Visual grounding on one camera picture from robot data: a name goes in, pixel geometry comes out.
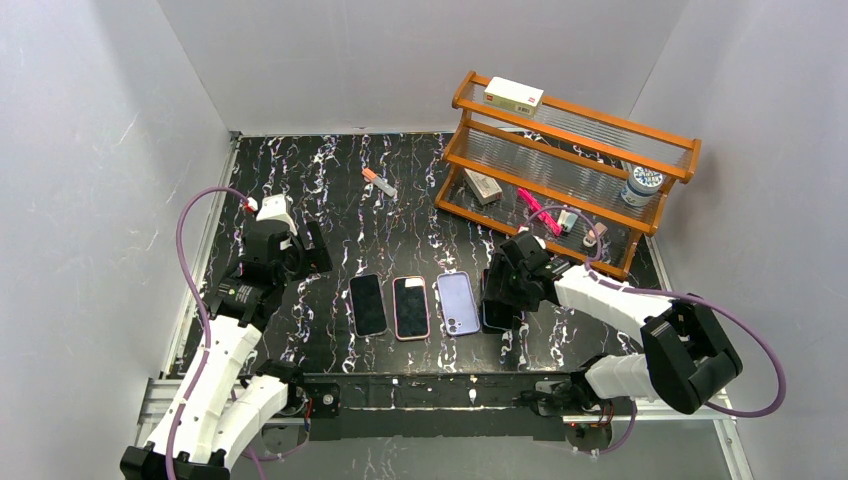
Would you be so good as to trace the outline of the lavender phone case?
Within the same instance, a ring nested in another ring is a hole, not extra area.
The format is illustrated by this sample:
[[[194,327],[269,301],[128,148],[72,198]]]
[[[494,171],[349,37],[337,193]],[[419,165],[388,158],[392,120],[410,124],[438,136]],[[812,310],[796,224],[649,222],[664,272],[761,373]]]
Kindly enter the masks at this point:
[[[468,274],[462,271],[441,274],[436,286],[447,334],[457,337],[478,333],[481,322]]]

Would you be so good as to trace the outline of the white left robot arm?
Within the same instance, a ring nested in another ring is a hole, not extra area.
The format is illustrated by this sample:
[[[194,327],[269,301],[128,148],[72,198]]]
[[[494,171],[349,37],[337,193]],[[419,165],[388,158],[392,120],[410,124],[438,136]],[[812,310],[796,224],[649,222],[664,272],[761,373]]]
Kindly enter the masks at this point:
[[[320,226],[309,221],[293,231],[283,220],[256,220],[243,243],[201,302],[208,324],[171,405],[143,446],[128,447],[121,458],[127,479],[230,478],[238,457],[302,383],[299,367],[268,360],[243,394],[232,395],[285,288],[332,270]]]

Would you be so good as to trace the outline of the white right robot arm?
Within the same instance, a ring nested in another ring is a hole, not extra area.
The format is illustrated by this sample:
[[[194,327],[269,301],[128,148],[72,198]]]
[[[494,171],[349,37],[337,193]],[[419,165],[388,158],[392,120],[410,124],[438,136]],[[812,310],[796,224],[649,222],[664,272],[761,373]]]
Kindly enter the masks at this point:
[[[577,406],[628,397],[660,399],[692,414],[743,371],[715,314],[694,301],[638,293],[583,265],[554,257],[528,232],[493,254],[483,297],[535,312],[549,302],[587,314],[636,341],[641,353],[597,356],[559,393]]]

